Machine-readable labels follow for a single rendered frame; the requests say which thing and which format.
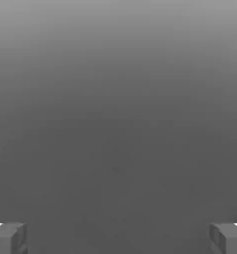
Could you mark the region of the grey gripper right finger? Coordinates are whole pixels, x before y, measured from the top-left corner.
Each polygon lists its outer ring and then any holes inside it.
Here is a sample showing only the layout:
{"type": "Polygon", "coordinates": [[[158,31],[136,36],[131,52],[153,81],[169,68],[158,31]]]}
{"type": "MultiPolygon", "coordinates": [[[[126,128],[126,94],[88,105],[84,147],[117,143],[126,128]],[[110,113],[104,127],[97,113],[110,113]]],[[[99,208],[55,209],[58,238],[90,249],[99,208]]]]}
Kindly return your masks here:
{"type": "Polygon", "coordinates": [[[209,239],[212,254],[237,254],[237,223],[211,223],[209,239]]]}

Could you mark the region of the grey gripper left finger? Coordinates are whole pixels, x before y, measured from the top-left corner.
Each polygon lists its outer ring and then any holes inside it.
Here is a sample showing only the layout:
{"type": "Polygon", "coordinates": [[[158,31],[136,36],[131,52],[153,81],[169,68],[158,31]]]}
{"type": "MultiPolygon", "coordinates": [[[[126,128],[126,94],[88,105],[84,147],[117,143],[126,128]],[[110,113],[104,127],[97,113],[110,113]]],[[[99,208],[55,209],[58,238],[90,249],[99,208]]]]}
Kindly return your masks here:
{"type": "Polygon", "coordinates": [[[0,222],[0,254],[28,254],[26,223],[0,222]]]}

